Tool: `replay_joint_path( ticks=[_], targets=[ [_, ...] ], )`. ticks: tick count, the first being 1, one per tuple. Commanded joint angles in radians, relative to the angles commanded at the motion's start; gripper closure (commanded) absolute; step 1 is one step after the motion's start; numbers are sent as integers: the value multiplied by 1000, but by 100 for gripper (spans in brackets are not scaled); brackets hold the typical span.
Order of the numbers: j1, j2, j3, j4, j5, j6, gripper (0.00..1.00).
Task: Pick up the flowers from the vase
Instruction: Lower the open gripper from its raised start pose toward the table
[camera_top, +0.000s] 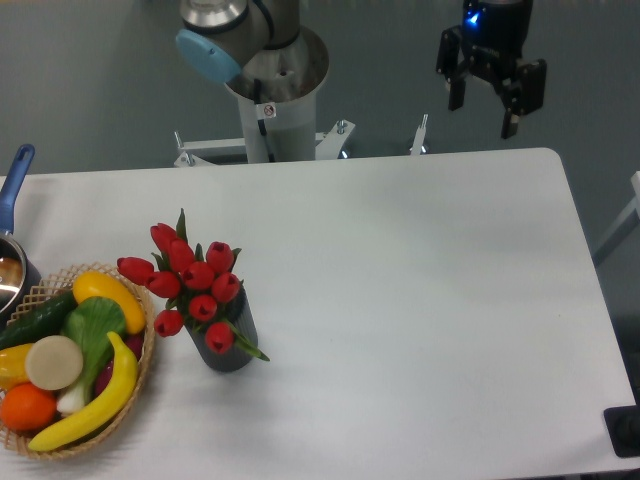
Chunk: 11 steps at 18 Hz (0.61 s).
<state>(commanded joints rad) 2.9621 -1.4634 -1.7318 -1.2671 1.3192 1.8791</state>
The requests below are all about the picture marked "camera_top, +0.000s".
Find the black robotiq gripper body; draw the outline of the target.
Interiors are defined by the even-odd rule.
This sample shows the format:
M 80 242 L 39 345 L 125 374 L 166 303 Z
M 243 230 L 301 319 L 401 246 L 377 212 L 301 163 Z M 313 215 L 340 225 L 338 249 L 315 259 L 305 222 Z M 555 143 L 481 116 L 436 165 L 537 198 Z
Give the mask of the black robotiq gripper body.
M 463 3 L 459 92 L 464 90 L 467 75 L 489 82 L 498 93 L 533 91 L 531 66 L 522 61 L 532 7 L 531 1 Z

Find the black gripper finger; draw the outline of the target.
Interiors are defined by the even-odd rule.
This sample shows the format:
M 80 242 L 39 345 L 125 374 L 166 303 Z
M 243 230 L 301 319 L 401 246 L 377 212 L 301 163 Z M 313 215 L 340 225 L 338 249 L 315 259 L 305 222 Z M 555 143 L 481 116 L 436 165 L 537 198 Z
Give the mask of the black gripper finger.
M 517 133 L 519 118 L 526 116 L 544 104 L 547 62 L 538 59 L 519 65 L 510 82 L 503 86 L 501 100 L 505 107 L 501 137 L 508 139 Z
M 469 62 L 459 59 L 462 52 L 463 35 L 460 25 L 445 29 L 440 37 L 436 71 L 443 75 L 448 85 L 448 109 L 455 111 L 464 105 L 466 77 Z

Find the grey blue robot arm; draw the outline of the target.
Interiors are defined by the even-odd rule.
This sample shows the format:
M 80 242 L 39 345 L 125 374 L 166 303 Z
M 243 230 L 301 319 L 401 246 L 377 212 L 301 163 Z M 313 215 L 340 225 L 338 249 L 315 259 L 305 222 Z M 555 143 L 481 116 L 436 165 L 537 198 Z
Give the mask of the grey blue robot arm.
M 449 110 L 463 106 L 467 78 L 489 83 L 505 109 L 504 139 L 544 103 L 547 64 L 522 58 L 532 8 L 530 1 L 465 1 L 460 23 L 440 37 L 436 70 L 448 85 Z M 328 74 L 327 48 L 301 25 L 297 1 L 183 1 L 180 16 L 182 58 L 253 104 L 305 98 Z

